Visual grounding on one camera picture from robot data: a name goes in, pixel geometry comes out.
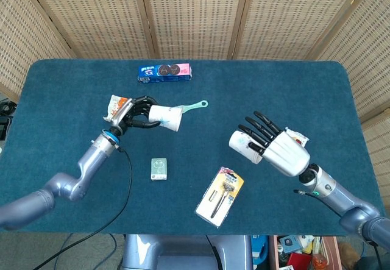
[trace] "blue snack box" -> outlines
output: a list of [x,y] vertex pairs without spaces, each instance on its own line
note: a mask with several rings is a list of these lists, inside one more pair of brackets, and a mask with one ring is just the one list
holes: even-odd
[[191,77],[189,63],[138,67],[138,81],[141,83],[190,81]]

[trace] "black cable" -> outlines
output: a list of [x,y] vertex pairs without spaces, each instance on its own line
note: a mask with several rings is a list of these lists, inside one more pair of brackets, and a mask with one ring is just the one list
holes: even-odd
[[373,247],[374,247],[374,250],[375,250],[375,254],[377,256],[379,270],[383,270],[383,268],[382,268],[382,261],[380,260],[379,253],[378,253],[378,247],[375,246],[375,245]]
[[309,197],[312,197],[312,198],[317,199],[318,201],[320,201],[321,203],[323,203],[326,207],[328,207],[331,211],[333,211],[333,212],[336,213],[339,217],[341,217],[341,215],[340,215],[335,209],[331,208],[331,206],[329,206],[328,204],[326,204],[321,198],[318,198],[316,195],[311,194],[311,193],[308,193],[308,192],[305,192],[305,191],[302,191],[302,190],[294,190],[294,193],[299,194],[299,195],[309,196]]
[[127,206],[127,203],[129,202],[129,199],[130,199],[130,191],[131,191],[131,188],[132,188],[132,184],[133,184],[133,167],[132,167],[132,162],[130,160],[130,157],[129,155],[127,154],[127,152],[119,147],[118,148],[118,151],[120,152],[124,152],[125,155],[126,155],[126,158],[127,158],[127,161],[129,162],[129,174],[130,174],[130,179],[129,179],[129,189],[128,189],[128,192],[127,192],[127,197],[126,197],[126,201],[122,207],[122,209],[108,222],[106,223],[105,225],[103,225],[100,229],[96,230],[95,232],[91,233],[90,235],[87,235],[86,237],[78,240],[78,241],[75,241],[74,243],[70,244],[69,246],[67,246],[66,248],[58,251],[57,253],[55,253],[53,256],[51,256],[50,258],[48,258],[47,260],[45,260],[44,262],[42,262],[41,264],[39,264],[37,267],[35,267],[33,270],[38,270],[40,268],[42,268],[44,265],[46,265],[47,263],[49,263],[51,260],[53,260],[54,258],[58,257],[59,255],[61,255],[62,253],[64,253],[65,251],[69,250],[70,248],[78,245],[79,243],[82,243],[83,241],[91,238],[92,236],[94,236],[95,234],[101,232],[102,230],[104,230],[106,227],[108,227],[111,223],[113,223],[117,218],[118,216],[124,211],[124,209],[126,208]]
[[92,270],[97,270],[98,267],[102,266],[116,252],[116,248],[117,248],[116,238],[111,233],[109,233],[109,235],[114,241],[115,244],[114,249],[103,260],[101,260]]
[[[63,241],[60,250],[62,250],[63,247],[65,247],[66,243],[69,241],[69,239],[72,237],[72,235],[73,235],[73,233],[70,233],[70,234],[68,235],[68,237]],[[59,258],[60,258],[60,256],[57,256],[57,258],[55,258],[53,270],[57,270],[57,263],[59,262]]]
[[224,268],[222,267],[221,258],[220,258],[220,256],[219,256],[219,253],[218,253],[217,248],[213,246],[213,244],[211,243],[211,241],[210,241],[210,239],[208,238],[207,235],[206,235],[206,239],[208,240],[208,243],[210,244],[211,249],[213,250],[215,259],[217,260],[218,270],[224,270]]

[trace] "silver robotic arm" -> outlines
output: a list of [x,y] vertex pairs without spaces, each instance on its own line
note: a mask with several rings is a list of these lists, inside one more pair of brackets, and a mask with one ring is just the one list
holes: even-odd
[[239,125],[238,127],[255,142],[249,148],[258,152],[265,160],[289,177],[299,176],[300,182],[310,192],[296,190],[319,199],[340,216],[340,225],[348,234],[360,236],[368,243],[377,244],[390,251],[390,219],[381,217],[372,204],[355,197],[327,174],[320,166],[309,164],[310,155],[284,130],[260,112],[254,115],[263,121],[267,128],[250,117],[246,120],[258,132]]
[[103,162],[119,145],[119,139],[129,127],[152,128],[160,122],[144,123],[134,120],[137,115],[148,116],[150,107],[157,104],[150,97],[128,99],[111,120],[111,128],[103,130],[77,163],[81,172],[78,179],[65,173],[56,174],[43,189],[0,207],[0,228],[15,230],[24,227],[54,209],[55,198],[70,201],[82,199],[91,180]]

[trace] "razor package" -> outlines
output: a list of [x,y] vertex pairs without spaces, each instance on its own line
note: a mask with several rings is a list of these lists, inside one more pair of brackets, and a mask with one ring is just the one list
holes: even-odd
[[221,226],[243,183],[244,180],[236,172],[221,167],[195,213],[216,227]]

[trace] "table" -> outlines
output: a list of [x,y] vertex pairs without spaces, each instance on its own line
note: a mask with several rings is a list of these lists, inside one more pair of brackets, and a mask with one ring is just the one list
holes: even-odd
[[[183,115],[178,132],[131,129],[122,137],[133,164],[130,202],[105,232],[153,234],[343,235],[338,217],[313,198],[298,196],[297,178],[266,161],[255,165],[228,147],[244,117],[259,110],[280,127],[306,135],[311,161],[383,211],[345,69],[336,62],[190,60],[190,82],[140,84],[141,65],[175,60],[40,60],[29,70],[9,139],[0,158],[0,204],[40,189],[57,172],[79,176],[77,161],[102,129],[112,94],[149,95],[160,105],[207,100]],[[168,159],[168,180],[151,181],[151,158]],[[219,167],[244,185],[217,229],[194,211]],[[121,208],[125,157],[113,155],[85,198],[57,199],[55,210],[23,228],[92,232]]]

